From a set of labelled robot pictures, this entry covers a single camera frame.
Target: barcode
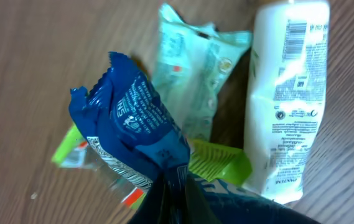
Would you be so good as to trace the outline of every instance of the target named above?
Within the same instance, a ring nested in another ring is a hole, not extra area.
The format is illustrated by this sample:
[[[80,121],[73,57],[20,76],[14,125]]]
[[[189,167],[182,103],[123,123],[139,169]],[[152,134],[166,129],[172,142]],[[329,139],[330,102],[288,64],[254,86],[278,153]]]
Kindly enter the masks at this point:
[[[100,157],[108,164],[108,166],[113,169],[113,171],[115,171],[116,173],[133,183],[137,188],[145,192],[147,192],[151,188],[152,181],[150,179],[148,179],[145,175],[142,175],[139,172],[135,171],[126,164],[122,163],[108,152],[106,152],[102,148],[98,137],[87,137],[87,141],[90,146],[96,151],[96,153],[98,153],[98,155],[100,155]]]
[[[301,58],[304,47],[306,22],[289,21],[286,27],[286,39],[283,48],[283,62]]]

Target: packaging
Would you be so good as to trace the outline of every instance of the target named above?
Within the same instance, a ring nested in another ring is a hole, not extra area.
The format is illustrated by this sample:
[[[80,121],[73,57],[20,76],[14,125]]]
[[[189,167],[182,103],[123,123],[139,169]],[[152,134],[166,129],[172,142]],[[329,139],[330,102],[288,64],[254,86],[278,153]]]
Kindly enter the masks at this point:
[[[178,182],[189,161],[185,138],[136,64],[116,52],[109,59],[111,67],[89,94],[84,87],[71,90],[70,116],[101,158],[136,187],[149,190],[161,172]],[[173,187],[175,194],[181,187]]]
[[[325,108],[327,1],[274,2],[257,13],[246,103],[244,184],[271,200],[302,197],[302,174]]]
[[[168,5],[159,11],[160,46],[152,83],[189,139],[208,141],[217,94],[250,45],[247,31],[216,32],[215,24],[190,26]]]

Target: white plastic bottle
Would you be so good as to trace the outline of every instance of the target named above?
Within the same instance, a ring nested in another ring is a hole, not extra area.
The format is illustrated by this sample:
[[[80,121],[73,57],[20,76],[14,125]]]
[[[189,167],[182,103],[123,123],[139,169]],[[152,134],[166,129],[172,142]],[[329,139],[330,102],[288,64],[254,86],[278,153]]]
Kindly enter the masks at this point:
[[[325,108],[330,7],[266,1],[257,13],[245,119],[253,173],[243,187],[279,203],[302,197],[302,173]]]

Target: wooden table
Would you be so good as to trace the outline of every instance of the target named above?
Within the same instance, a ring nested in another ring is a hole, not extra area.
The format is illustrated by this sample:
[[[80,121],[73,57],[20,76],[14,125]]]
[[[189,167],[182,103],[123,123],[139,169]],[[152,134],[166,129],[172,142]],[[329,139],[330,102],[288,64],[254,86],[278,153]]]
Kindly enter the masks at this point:
[[[331,0],[324,121],[290,204],[323,223],[354,223],[354,1]],[[254,0],[176,0],[192,24],[252,29]],[[124,223],[122,208],[92,171],[50,163],[71,124],[69,88],[92,86],[107,51],[137,55],[152,70],[158,0],[0,0],[0,224]],[[212,141],[243,145],[248,56],[220,94]],[[233,121],[233,127],[223,123]]]

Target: lime green tab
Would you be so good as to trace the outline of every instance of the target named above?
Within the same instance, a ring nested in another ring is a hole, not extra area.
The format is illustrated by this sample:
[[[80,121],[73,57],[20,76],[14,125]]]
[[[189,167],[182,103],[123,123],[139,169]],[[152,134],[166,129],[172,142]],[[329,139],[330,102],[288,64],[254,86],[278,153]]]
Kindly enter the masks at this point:
[[[217,179],[223,179],[231,184],[241,186],[252,172],[251,163],[246,154],[241,151],[235,158],[221,171]]]
[[[76,144],[78,143],[77,141],[82,138],[82,134],[79,132],[76,125],[73,124],[55,151],[55,154],[52,156],[51,161],[60,166],[66,159],[67,155],[74,150]]]
[[[242,149],[201,140],[191,143],[194,152],[190,155],[189,170],[209,182],[224,179],[232,184],[240,183],[251,173],[251,165]]]

